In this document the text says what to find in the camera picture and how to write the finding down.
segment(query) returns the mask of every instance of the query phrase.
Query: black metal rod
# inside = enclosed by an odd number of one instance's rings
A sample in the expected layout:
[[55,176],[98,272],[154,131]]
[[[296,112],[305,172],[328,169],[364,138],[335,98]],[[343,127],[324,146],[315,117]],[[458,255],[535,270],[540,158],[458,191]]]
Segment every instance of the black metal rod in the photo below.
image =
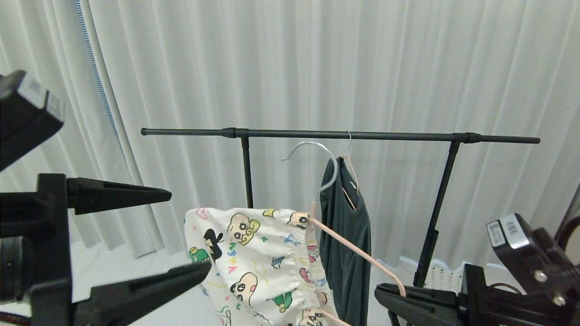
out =
[[449,184],[451,171],[453,170],[453,164],[455,163],[455,157],[459,151],[459,145],[460,142],[455,140],[451,142],[449,147],[447,162],[445,163],[445,169],[443,170],[443,176],[441,177],[441,183],[439,184],[439,191],[437,192],[437,198],[435,199],[435,205],[433,206],[429,227],[427,228],[427,233],[425,235],[423,250],[421,252],[421,257],[419,258],[419,265],[417,266],[417,271],[415,272],[415,277],[413,279],[413,285],[416,287],[423,287],[425,284],[427,270],[429,269],[429,264],[433,257],[435,243],[437,242],[437,236],[439,234],[435,229],[435,226],[439,219],[439,213],[441,212],[441,206],[443,205],[443,199],[445,198],[445,192],[447,191],[447,185]]
[[244,153],[244,176],[246,178],[246,200],[248,208],[253,208],[252,169],[250,168],[250,141],[247,136],[242,137],[242,153]]
[[[224,129],[147,129],[142,128],[142,135],[173,135],[173,136],[223,136],[228,138],[240,137],[236,135],[238,128]],[[300,131],[300,130],[260,130],[242,129],[248,137],[282,137],[282,138],[321,138],[321,139],[348,139],[346,131]],[[452,142],[459,140],[465,143],[493,142],[493,143],[525,143],[538,144],[537,137],[518,136],[486,136],[476,133],[404,133],[404,132],[350,132],[352,139],[368,140],[423,140],[431,142]]]

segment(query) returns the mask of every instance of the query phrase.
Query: screw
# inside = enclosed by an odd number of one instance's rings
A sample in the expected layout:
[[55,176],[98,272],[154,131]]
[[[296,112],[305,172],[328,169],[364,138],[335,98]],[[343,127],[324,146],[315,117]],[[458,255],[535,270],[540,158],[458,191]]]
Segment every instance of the screw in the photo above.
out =
[[544,272],[542,272],[541,270],[537,270],[534,273],[534,277],[536,278],[536,280],[538,282],[542,282],[542,283],[544,283],[548,279],[547,275]]
[[554,297],[554,303],[556,304],[556,306],[562,307],[566,305],[566,300],[561,295],[556,295]]

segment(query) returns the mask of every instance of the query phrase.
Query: clothes hanger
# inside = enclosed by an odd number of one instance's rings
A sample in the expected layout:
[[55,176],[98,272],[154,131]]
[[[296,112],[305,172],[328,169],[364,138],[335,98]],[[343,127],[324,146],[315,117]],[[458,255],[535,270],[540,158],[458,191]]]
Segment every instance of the clothes hanger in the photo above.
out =
[[306,145],[306,144],[316,145],[316,146],[322,147],[325,151],[328,152],[328,154],[330,154],[330,156],[332,157],[332,162],[334,163],[334,173],[332,174],[332,179],[330,179],[330,181],[327,184],[323,185],[314,195],[314,199],[312,200],[312,203],[310,205],[310,216],[309,216],[308,220],[311,221],[312,223],[316,224],[321,230],[325,231],[329,236],[333,237],[334,239],[337,239],[340,243],[342,243],[343,245],[347,246],[349,249],[351,249],[355,253],[362,256],[366,261],[375,265],[381,271],[385,272],[385,274],[390,276],[395,281],[395,283],[397,284],[397,286],[399,288],[399,293],[401,294],[401,296],[407,296],[407,292],[405,291],[405,285],[403,285],[403,282],[401,282],[401,280],[399,280],[399,278],[392,271],[390,271],[389,269],[384,267],[381,263],[379,263],[377,260],[375,260],[373,257],[371,257],[368,253],[364,252],[359,247],[355,246],[350,241],[343,238],[340,234],[334,232],[333,230],[331,230],[329,227],[327,227],[326,225],[319,222],[314,217],[314,210],[316,208],[316,198],[318,197],[318,194],[321,191],[327,189],[328,187],[330,187],[334,183],[334,181],[336,181],[336,176],[338,174],[338,163],[336,162],[336,158],[334,157],[333,153],[330,150],[328,150],[328,148],[326,148],[321,143],[316,143],[316,142],[300,142],[300,143],[296,144],[294,146],[294,148],[292,148],[292,150],[290,151],[290,154],[288,154],[288,156],[286,156],[286,157],[282,157],[281,161],[286,161],[286,160],[290,159],[290,157],[292,156],[292,154],[294,153],[294,151],[296,151],[296,149],[298,147]]
[[[345,159],[346,159],[346,160],[349,162],[349,165],[350,165],[350,170],[353,172],[353,176],[354,176],[354,182],[356,182],[355,188],[356,188],[356,190],[357,190],[357,195],[360,195],[360,190],[359,190],[359,186],[358,186],[358,178],[357,178],[357,174],[356,174],[356,173],[355,173],[355,171],[354,171],[353,162],[350,160],[350,146],[351,146],[351,145],[352,145],[352,143],[353,143],[353,137],[351,136],[351,134],[350,134],[350,131],[347,131],[347,132],[349,133],[349,152],[348,152],[347,156],[341,156],[341,157],[342,157],[342,158],[345,158]],[[342,192],[345,194],[345,196],[346,196],[346,199],[349,201],[350,207],[351,207],[352,209],[356,209],[356,207],[354,206],[354,203],[353,203],[353,201],[350,199],[350,196],[349,196],[349,194],[346,192],[346,190],[345,190],[345,188],[344,188],[344,187],[342,187]]]

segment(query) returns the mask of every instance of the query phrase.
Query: white floor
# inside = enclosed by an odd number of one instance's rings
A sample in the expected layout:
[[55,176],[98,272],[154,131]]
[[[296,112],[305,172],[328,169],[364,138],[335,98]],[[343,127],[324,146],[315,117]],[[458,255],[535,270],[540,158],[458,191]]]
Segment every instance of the white floor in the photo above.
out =
[[[90,288],[95,285],[119,282],[131,278],[164,273],[168,269],[189,263],[184,252],[167,255],[164,252],[152,253],[139,259],[133,259],[125,247],[106,251],[101,246],[85,249],[82,244],[71,246],[73,261],[74,289],[73,300],[88,298]],[[405,285],[411,285],[416,264],[409,259],[402,259],[398,268],[393,269]],[[488,285],[494,282],[507,282],[517,285],[509,273],[498,266],[486,268]],[[378,269],[371,271],[371,289],[369,295],[369,326],[390,325],[387,310],[374,298],[377,284],[392,282],[387,275]],[[25,304],[9,304],[0,306],[0,310],[30,315],[30,307]],[[213,314],[213,308],[199,288],[193,288],[167,305],[133,323],[135,326],[145,325],[203,325],[221,326]]]

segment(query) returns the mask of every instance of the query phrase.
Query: white label sticker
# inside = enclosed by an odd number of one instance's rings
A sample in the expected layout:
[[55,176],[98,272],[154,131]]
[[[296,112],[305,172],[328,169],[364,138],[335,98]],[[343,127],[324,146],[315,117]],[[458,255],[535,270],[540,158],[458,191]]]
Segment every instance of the white label sticker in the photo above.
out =
[[509,243],[510,247],[517,249],[530,244],[530,241],[528,240],[528,237],[525,236],[524,230],[521,228],[520,222],[517,221],[515,214],[500,218],[499,222],[502,223],[508,241],[507,243]]
[[46,88],[44,88],[31,74],[26,73],[20,86],[18,87],[18,94],[34,104],[37,108],[44,107],[44,100],[46,99]]
[[48,101],[46,102],[46,110],[55,118],[64,122],[64,103],[56,97],[53,93],[48,93]]
[[503,237],[503,232],[499,222],[495,221],[487,224],[487,233],[490,236],[491,246],[499,247],[506,244],[506,239]]

